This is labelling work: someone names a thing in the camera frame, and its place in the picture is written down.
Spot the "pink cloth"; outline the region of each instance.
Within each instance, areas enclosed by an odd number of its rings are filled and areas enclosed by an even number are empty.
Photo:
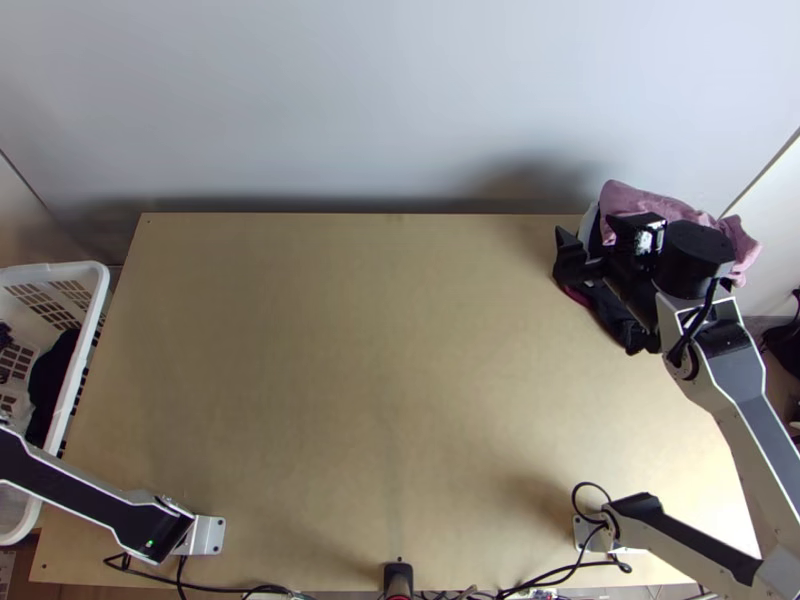
[[[707,212],[695,210],[685,202],[638,190],[621,181],[613,179],[606,181],[597,205],[600,209],[600,232],[603,235],[604,246],[610,246],[616,241],[616,234],[606,223],[606,215],[625,217],[654,212],[664,217],[668,223],[680,220],[694,221],[700,225],[719,229],[733,243],[736,262],[728,277],[736,287],[742,287],[747,282],[744,272],[756,261],[761,252],[761,243],[745,233],[739,215],[731,215],[717,221]]]

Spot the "white laundry basket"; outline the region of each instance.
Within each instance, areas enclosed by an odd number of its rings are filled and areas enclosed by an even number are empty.
[[[60,455],[83,390],[91,355],[111,301],[108,269],[94,261],[0,269],[0,321],[14,342],[0,351],[0,408],[24,431],[32,406],[28,379],[40,354],[68,329],[80,329],[58,395],[44,450]],[[0,546],[24,538],[36,524],[41,501],[0,484]]]

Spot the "black cable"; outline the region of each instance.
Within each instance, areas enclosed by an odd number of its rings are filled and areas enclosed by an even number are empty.
[[[178,572],[175,574],[175,587],[178,589],[178,596],[181,600],[187,600],[186,594],[183,593],[183,585],[181,583],[181,575],[183,575],[183,568],[186,566],[186,561],[189,559],[185,554],[178,560]]]
[[[186,560],[183,560],[188,557],[181,557],[182,562],[186,563]],[[114,561],[122,559],[121,564],[115,564]],[[250,594],[255,594],[257,592],[265,592],[268,594],[287,594],[287,595],[294,595],[297,597],[301,597],[304,600],[314,600],[311,596],[306,594],[298,594],[296,592],[292,592],[289,588],[283,587],[282,585],[275,585],[273,583],[264,583],[261,585],[257,585],[255,587],[213,587],[207,585],[198,585],[195,583],[186,583],[184,581],[178,581],[178,579],[170,579],[169,577],[162,577],[161,575],[154,575],[152,573],[146,573],[144,571],[139,571],[137,569],[131,569],[131,556],[127,552],[121,552],[120,554],[115,554],[114,556],[109,556],[103,559],[103,564],[107,567],[114,569],[115,571],[120,571],[121,573],[127,573],[129,575],[136,575],[137,577],[143,577],[144,579],[150,579],[151,581],[158,581],[160,583],[167,583],[169,585],[174,585],[176,588],[180,586],[179,594],[184,593],[184,589],[188,590],[197,590],[198,592],[210,592],[214,594],[247,594],[248,597]],[[178,570],[179,574],[178,577],[183,575],[183,569],[181,568],[181,563],[178,563]]]
[[[539,575],[538,577],[530,579],[530,580],[526,581],[525,583],[522,583],[520,585],[514,586],[512,588],[507,588],[505,590],[499,590],[497,592],[497,595],[495,596],[496,600],[504,600],[505,598],[508,598],[512,594],[516,594],[517,592],[520,592],[522,590],[527,590],[527,589],[530,589],[532,587],[537,587],[537,586],[538,587],[553,587],[553,586],[561,585],[562,583],[567,581],[570,577],[572,577],[578,569],[584,569],[584,568],[587,568],[587,567],[616,566],[623,573],[631,573],[633,571],[631,566],[629,564],[627,564],[627,563],[624,563],[624,562],[620,561],[619,558],[617,558],[617,556],[614,555],[614,554],[611,555],[611,559],[610,560],[594,561],[594,562],[588,562],[588,563],[582,562],[583,561],[583,555],[586,553],[586,548],[589,547],[589,542],[591,541],[591,539],[598,532],[602,531],[603,529],[606,529],[607,527],[608,527],[608,524],[603,522],[603,524],[598,525],[597,527],[595,527],[592,530],[592,532],[586,537],[586,541],[583,543],[583,546],[581,547],[581,551],[578,554],[578,560],[576,560],[573,564],[566,565],[566,566],[563,566],[563,567],[559,567],[557,569],[553,569],[552,571],[548,571],[547,573]],[[554,575],[558,575],[559,573],[563,573],[564,571],[567,571],[567,574],[564,575],[563,577],[561,577],[560,579],[555,579],[555,580],[552,580],[552,581],[545,581],[549,577],[553,577]]]
[[[694,336],[697,335],[700,326],[708,318],[708,314],[711,312],[711,308],[714,306],[714,292],[717,290],[718,283],[718,278],[711,280],[711,283],[706,290],[706,298],[703,302],[703,308],[701,308],[700,312],[697,313],[697,316],[692,321],[692,324],[683,330],[683,335],[677,342],[675,342],[675,345],[672,347],[672,349],[667,352],[667,360],[669,360],[676,367],[681,366],[681,358],[683,357],[683,350],[686,348],[686,345],[694,339]]]
[[[608,494],[608,492],[607,492],[607,491],[605,491],[605,490],[604,490],[602,487],[600,487],[600,486],[599,486],[599,485],[597,485],[596,483],[592,483],[591,481],[581,481],[581,482],[580,482],[578,485],[576,485],[574,488],[572,488],[572,496],[571,496],[571,500],[572,500],[572,508],[573,508],[573,510],[574,510],[574,511],[575,511],[575,513],[576,513],[577,515],[579,515],[579,516],[580,516],[580,517],[581,517],[581,518],[582,518],[584,521],[587,521],[587,522],[589,522],[589,523],[593,523],[594,525],[605,525],[605,523],[606,523],[605,521],[602,521],[602,520],[600,520],[600,519],[592,519],[591,517],[587,517],[587,516],[586,516],[586,515],[585,515],[585,514],[584,514],[584,513],[581,511],[581,509],[579,509],[579,508],[578,508],[578,492],[579,492],[579,491],[580,491],[582,488],[585,488],[585,487],[593,487],[593,488],[595,488],[595,489],[597,489],[597,490],[600,490],[600,492],[601,492],[601,493],[602,493],[602,494],[603,494],[603,495],[606,497],[606,500],[608,500],[609,502],[611,502],[611,496],[610,496],[610,495]]]

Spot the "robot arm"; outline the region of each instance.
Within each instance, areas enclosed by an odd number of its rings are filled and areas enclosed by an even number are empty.
[[[123,492],[30,445],[0,416],[0,482],[109,529],[150,564],[170,554],[218,554],[225,520],[195,515],[170,498]]]
[[[609,225],[617,244],[595,261],[558,228],[554,276],[567,284],[602,279],[657,338],[667,371],[720,427],[743,488],[769,524],[759,541],[771,550],[763,560],[748,556],[666,515],[647,493],[605,504],[595,517],[608,527],[587,549],[648,550],[726,599],[795,600],[800,456],[766,398],[764,364],[736,301],[716,285],[733,263],[730,242],[694,223],[667,226],[653,213],[612,217]]]

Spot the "table surface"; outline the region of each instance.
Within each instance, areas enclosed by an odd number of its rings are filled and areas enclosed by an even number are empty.
[[[583,480],[757,553],[711,417],[551,280],[577,221],[143,215],[65,460],[225,516],[222,554],[187,565],[205,584],[377,590],[402,556],[419,589],[513,585],[575,560]],[[47,510],[31,577],[149,585],[116,552]],[[629,562],[570,585],[687,580]]]

